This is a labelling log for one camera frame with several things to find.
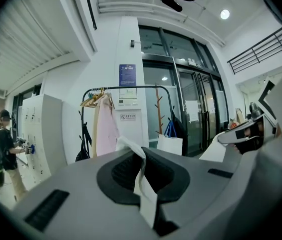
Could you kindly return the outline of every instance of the black bag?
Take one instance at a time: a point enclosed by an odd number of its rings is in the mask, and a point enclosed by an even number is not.
[[[85,143],[86,143],[87,150],[84,149],[83,140],[82,140],[81,151],[76,156],[76,159],[75,159],[76,162],[90,158],[89,143],[90,143],[90,145],[92,145],[92,139],[91,139],[91,136],[89,134],[89,131],[87,130],[86,124],[87,123],[85,123],[83,125],[83,134],[85,136]]]
[[[181,121],[175,116],[173,111],[172,111],[172,122],[174,124],[176,136],[174,132],[172,131],[171,137],[183,139],[182,156],[186,156],[187,155],[187,145],[188,145],[188,134],[187,134],[185,127],[182,125]]]

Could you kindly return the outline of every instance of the pink shirt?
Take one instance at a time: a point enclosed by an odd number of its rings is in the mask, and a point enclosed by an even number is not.
[[[114,152],[119,137],[120,134],[112,113],[110,98],[106,95],[100,101],[96,132],[96,155],[99,157]]]

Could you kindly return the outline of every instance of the blue poster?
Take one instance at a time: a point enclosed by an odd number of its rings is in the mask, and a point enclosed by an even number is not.
[[[136,86],[135,64],[120,64],[119,86]]]
[[[136,86],[135,64],[120,64],[119,86]],[[119,99],[137,99],[137,89],[120,89]]]

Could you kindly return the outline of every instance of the ceiling light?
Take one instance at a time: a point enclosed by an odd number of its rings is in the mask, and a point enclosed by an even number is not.
[[[226,20],[229,16],[230,16],[229,10],[224,9],[224,10],[221,11],[221,18],[222,19]]]

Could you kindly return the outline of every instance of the person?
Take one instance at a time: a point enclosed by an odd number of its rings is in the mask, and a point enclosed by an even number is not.
[[[26,152],[25,149],[17,149],[18,144],[13,143],[10,131],[6,127],[10,124],[10,114],[3,109],[0,112],[0,151],[2,154],[2,165],[4,170],[9,174],[15,196],[20,200],[27,192],[17,167],[16,155]]]

